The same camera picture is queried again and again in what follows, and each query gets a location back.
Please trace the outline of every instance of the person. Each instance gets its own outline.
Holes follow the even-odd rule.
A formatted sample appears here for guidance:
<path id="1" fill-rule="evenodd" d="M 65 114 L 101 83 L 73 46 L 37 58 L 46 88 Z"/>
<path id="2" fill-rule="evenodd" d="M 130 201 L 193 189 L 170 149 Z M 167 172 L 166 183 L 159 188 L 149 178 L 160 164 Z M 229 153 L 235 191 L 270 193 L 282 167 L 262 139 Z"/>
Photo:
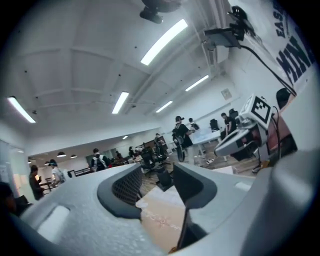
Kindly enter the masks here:
<path id="1" fill-rule="evenodd" d="M 36 176 L 38 175 L 38 167 L 36 165 L 32 165 L 30 168 L 30 175 L 29 175 L 29 184 L 32 189 L 34 199 L 40 200 L 43 198 L 44 195 L 44 188 L 40 186 L 41 176 L 39 177 L 39 180 L 36 179 Z"/>
<path id="2" fill-rule="evenodd" d="M 162 139 L 160 139 L 160 134 L 156 133 L 155 134 L 155 138 L 154 138 L 154 145 L 156 150 L 158 151 L 159 155 L 164 156 L 166 153 L 164 151 L 164 147 L 163 147 L 164 141 Z"/>
<path id="3" fill-rule="evenodd" d="M 193 151 L 193 143 L 190 139 L 190 135 L 195 132 L 195 130 L 189 130 L 183 123 L 182 121 L 184 120 L 183 117 L 181 116 L 176 116 L 175 117 L 175 127 L 174 129 L 177 130 L 177 133 L 179 136 L 182 137 L 183 142 L 182 142 L 182 147 L 184 148 L 186 155 L 187 155 L 187 161 L 189 164 L 193 165 L 195 163 L 194 159 L 194 151 Z"/>
<path id="4" fill-rule="evenodd" d="M 190 126 L 191 126 L 190 130 L 197 131 L 200 129 L 199 125 L 197 125 L 191 117 L 189 118 L 189 122 L 190 122 Z"/>
<path id="5" fill-rule="evenodd" d="M 94 157 L 91 159 L 91 167 L 95 172 L 99 172 L 108 168 L 109 160 L 105 155 L 100 154 L 99 149 L 93 150 Z"/>
<path id="6" fill-rule="evenodd" d="M 58 185 L 58 184 L 63 184 L 66 182 L 66 175 L 64 173 L 64 170 L 61 170 L 58 167 L 58 164 L 56 162 L 56 160 L 51 159 L 49 166 L 52 168 L 52 175 L 54 176 L 54 185 Z"/>
<path id="7" fill-rule="evenodd" d="M 0 181 L 0 204 L 3 209 L 20 216 L 32 203 L 17 202 L 8 183 Z"/>
<path id="8" fill-rule="evenodd" d="M 135 157 L 135 152 L 132 149 L 132 146 L 129 147 L 129 157 L 134 158 Z"/>
<path id="9" fill-rule="evenodd" d="M 224 119 L 224 123 L 225 123 L 225 136 L 228 136 L 235 129 L 237 129 L 236 120 L 234 120 L 230 116 L 227 116 L 226 113 L 222 113 L 221 116 Z"/>
<path id="10" fill-rule="evenodd" d="M 118 158 L 118 159 L 123 158 L 122 154 L 120 154 L 118 150 L 115 153 L 116 153 L 116 158 Z"/>

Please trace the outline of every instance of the black cable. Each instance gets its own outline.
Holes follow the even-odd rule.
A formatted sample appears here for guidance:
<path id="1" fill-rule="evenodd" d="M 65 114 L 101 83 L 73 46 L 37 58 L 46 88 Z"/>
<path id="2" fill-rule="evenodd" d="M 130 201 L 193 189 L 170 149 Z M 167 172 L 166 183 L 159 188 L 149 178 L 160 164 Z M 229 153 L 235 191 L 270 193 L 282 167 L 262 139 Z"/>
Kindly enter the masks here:
<path id="1" fill-rule="evenodd" d="M 274 119 L 273 116 L 271 116 L 271 119 L 273 120 L 274 124 L 275 124 L 275 132 L 276 132 L 276 137 L 278 140 L 278 160 L 280 160 L 281 158 L 281 152 L 280 152 L 280 135 L 279 135 L 279 127 L 278 127 L 278 123 L 276 122 L 276 120 Z"/>
<path id="2" fill-rule="evenodd" d="M 268 65 L 259 57 L 258 54 L 251 48 L 245 46 L 245 45 L 240 45 L 242 49 L 246 49 L 249 52 L 251 52 L 274 76 L 275 78 L 293 95 L 297 96 L 296 91 L 289 85 L 287 84 L 280 76 L 278 76 Z"/>
<path id="3" fill-rule="evenodd" d="M 279 125 L 279 111 L 276 106 L 273 106 L 273 107 L 275 108 L 276 114 L 278 115 L 278 119 L 276 120 L 276 125 L 278 126 Z"/>

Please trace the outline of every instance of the ceiling beam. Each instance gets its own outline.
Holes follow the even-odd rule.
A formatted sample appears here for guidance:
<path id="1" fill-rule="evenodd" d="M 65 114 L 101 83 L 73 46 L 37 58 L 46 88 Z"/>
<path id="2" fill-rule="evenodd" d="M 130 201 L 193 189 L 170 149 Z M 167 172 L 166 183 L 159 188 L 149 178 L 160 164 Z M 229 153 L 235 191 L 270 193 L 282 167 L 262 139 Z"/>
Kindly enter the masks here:
<path id="1" fill-rule="evenodd" d="M 36 122 L 38 119 L 46 119 L 47 112 L 38 112 L 37 115 L 31 114 L 30 111 L 37 110 L 40 106 L 39 102 L 35 99 L 35 89 L 32 85 L 29 73 L 24 73 L 25 68 L 22 66 L 20 58 L 14 58 L 10 61 L 10 70 L 12 77 L 17 85 L 17 94 L 14 95 L 18 98 L 19 103 L 24 107 L 26 111 L 29 110 L 29 114 Z"/>
<path id="2" fill-rule="evenodd" d="M 89 1 L 72 1 L 67 6 L 68 11 L 63 17 L 63 26 L 61 29 L 61 50 L 60 50 L 60 78 L 62 87 L 64 88 L 64 98 L 66 103 L 73 103 L 72 94 L 73 84 L 73 68 L 72 68 L 72 46 L 77 37 L 78 28 L 84 13 L 87 9 Z M 71 112 L 75 112 L 76 108 L 73 104 L 69 106 Z"/>
<path id="3" fill-rule="evenodd" d="M 42 53 L 50 53 L 50 52 L 58 52 L 61 50 L 61 45 L 50 45 L 50 46 L 43 46 L 37 47 L 35 49 L 26 49 L 16 54 L 17 57 L 26 57 L 28 55 L 33 54 L 42 54 Z"/>
<path id="4" fill-rule="evenodd" d="M 196 37 L 197 37 L 198 40 L 199 40 L 199 43 L 200 43 L 201 48 L 202 48 L 203 56 L 204 56 L 204 58 L 205 58 L 206 65 L 207 65 L 207 67 L 208 67 L 208 70 L 210 71 L 211 68 L 210 68 L 210 64 L 209 64 L 209 60 L 208 60 L 208 56 L 207 56 L 207 51 L 206 51 L 206 49 L 205 49 L 205 47 L 204 47 L 204 44 L 202 43 L 202 39 L 201 39 L 201 37 L 200 37 L 200 33 L 197 31 L 197 28 L 196 28 L 195 24 L 193 23 L 191 17 L 189 16 L 188 12 L 187 12 L 184 8 L 182 8 L 182 11 L 184 12 L 184 15 L 185 15 L 186 17 L 188 17 L 187 22 L 188 22 L 189 24 L 191 24 L 191 27 L 193 28 L 193 31 L 194 31 Z"/>
<path id="5" fill-rule="evenodd" d="M 103 90 L 101 93 L 101 101 L 107 101 L 113 99 L 113 92 L 115 91 L 115 87 L 117 81 L 119 79 L 119 74 L 124 67 L 124 63 L 118 59 L 116 59 L 110 66 L 107 71 Z"/>
<path id="6" fill-rule="evenodd" d="M 192 43 L 192 41 L 197 39 L 197 35 L 190 36 L 187 40 L 185 40 L 180 47 L 177 47 L 172 54 L 170 54 L 162 63 L 160 63 L 151 75 L 147 78 L 147 80 L 140 86 L 137 92 L 132 97 L 132 102 L 136 103 L 144 94 L 144 92 L 152 86 L 152 84 L 157 80 L 157 77 L 160 75 L 161 71 L 165 69 L 172 61 L 179 58 L 180 56 L 186 54 L 185 48 L 188 49 L 188 45 Z M 128 114 L 131 108 L 126 108 L 124 113 Z"/>
<path id="7" fill-rule="evenodd" d="M 42 92 L 39 92 L 39 93 L 36 93 L 34 95 L 34 97 L 42 97 L 42 96 L 46 96 L 46 95 L 50 95 L 50 94 L 55 94 L 55 93 L 61 93 L 63 92 L 64 90 L 63 89 L 52 89 L 52 90 L 45 90 L 45 91 L 42 91 Z"/>
<path id="8" fill-rule="evenodd" d="M 81 93 L 91 93 L 91 94 L 101 94 L 101 90 L 89 89 L 89 88 L 71 88 L 73 92 L 81 92 Z"/>
<path id="9" fill-rule="evenodd" d="M 222 7 L 222 0 L 209 0 L 209 2 L 217 28 L 224 28 L 226 26 L 226 14 Z"/>

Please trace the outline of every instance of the cardboard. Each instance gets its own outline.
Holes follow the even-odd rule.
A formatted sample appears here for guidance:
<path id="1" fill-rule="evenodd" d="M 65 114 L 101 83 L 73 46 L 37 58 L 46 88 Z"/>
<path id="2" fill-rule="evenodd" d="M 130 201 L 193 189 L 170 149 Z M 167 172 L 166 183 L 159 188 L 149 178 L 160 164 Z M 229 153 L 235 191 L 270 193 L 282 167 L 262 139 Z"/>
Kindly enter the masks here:
<path id="1" fill-rule="evenodd" d="M 177 246 L 185 205 L 174 186 L 165 192 L 154 187 L 136 206 L 142 209 L 142 226 L 156 245 L 166 253 Z"/>

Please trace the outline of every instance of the table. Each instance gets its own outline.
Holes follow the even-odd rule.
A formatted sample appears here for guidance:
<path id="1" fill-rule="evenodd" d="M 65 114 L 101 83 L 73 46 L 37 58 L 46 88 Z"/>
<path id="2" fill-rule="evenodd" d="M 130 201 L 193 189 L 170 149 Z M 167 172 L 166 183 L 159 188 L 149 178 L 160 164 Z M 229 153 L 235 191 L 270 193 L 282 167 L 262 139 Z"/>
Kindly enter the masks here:
<path id="1" fill-rule="evenodd" d="M 221 142 L 221 138 L 220 138 L 220 131 L 217 130 L 215 132 L 211 132 L 210 130 L 204 129 L 204 130 L 197 130 L 195 133 L 192 134 L 193 136 L 191 136 L 192 142 L 194 145 L 198 145 L 199 150 L 201 152 L 201 155 L 204 157 L 204 152 L 201 148 L 201 145 L 206 143 L 206 142 L 210 142 L 210 141 L 214 141 L 214 140 L 218 140 L 218 142 Z"/>

